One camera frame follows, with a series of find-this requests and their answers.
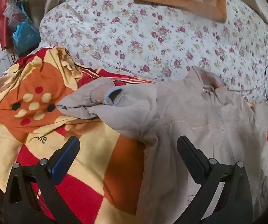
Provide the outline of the beige jacket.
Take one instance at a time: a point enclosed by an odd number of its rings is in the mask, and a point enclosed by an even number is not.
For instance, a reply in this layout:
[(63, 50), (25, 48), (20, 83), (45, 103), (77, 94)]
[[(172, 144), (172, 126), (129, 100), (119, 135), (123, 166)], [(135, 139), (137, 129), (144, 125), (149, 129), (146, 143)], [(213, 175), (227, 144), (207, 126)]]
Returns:
[(173, 223), (196, 195), (177, 151), (187, 136), (207, 157), (245, 166), (253, 217), (268, 206), (268, 100), (249, 105), (217, 77), (195, 67), (178, 81), (115, 86), (99, 78), (57, 104), (70, 117), (99, 117), (113, 130), (145, 144), (136, 223)]

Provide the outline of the orange red yellow blanket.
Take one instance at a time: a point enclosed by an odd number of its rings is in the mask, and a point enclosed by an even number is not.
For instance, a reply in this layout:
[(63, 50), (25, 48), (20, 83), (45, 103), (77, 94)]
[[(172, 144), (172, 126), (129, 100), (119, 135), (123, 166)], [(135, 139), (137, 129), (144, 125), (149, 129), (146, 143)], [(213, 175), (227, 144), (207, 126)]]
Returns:
[[(20, 59), (0, 78), (0, 190), (6, 193), (12, 166), (37, 164), (71, 136), (80, 150), (63, 181), (62, 199), (81, 223), (136, 223), (145, 144), (123, 136), (99, 117), (79, 119), (57, 104), (99, 78), (115, 86), (153, 84), (77, 65), (61, 47)], [(37, 183), (31, 183), (42, 212), (53, 219)], [(268, 206), (258, 217), (268, 223)]]

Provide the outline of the blue plastic bag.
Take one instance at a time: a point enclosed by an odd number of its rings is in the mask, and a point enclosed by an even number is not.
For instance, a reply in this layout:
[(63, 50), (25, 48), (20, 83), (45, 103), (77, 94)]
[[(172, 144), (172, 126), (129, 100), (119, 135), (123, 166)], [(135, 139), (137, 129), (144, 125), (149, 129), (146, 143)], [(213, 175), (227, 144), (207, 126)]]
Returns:
[(27, 18), (19, 23), (13, 33), (14, 48), (18, 54), (22, 54), (31, 48), (39, 45), (41, 37), (34, 23)]

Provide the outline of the clear plastic bag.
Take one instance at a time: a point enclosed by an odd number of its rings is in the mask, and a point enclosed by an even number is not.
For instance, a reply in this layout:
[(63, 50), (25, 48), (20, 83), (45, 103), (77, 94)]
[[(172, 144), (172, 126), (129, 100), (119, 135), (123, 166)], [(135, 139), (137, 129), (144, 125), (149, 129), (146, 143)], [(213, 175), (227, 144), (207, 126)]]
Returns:
[(9, 29), (15, 30), (18, 24), (26, 21), (26, 15), (19, 8), (18, 3), (14, 0), (9, 0), (3, 11), (3, 15), (7, 18)]

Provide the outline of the floral white quilt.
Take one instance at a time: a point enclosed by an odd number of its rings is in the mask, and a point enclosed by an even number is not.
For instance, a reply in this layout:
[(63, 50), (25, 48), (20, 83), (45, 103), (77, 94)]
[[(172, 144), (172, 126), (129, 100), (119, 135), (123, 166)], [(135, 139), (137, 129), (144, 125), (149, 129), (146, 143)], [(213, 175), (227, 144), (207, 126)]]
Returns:
[(183, 79), (197, 66), (248, 102), (268, 99), (268, 22), (226, 0), (224, 23), (133, 0), (65, 0), (40, 22), (40, 47), (63, 46), (81, 65), (151, 81)]

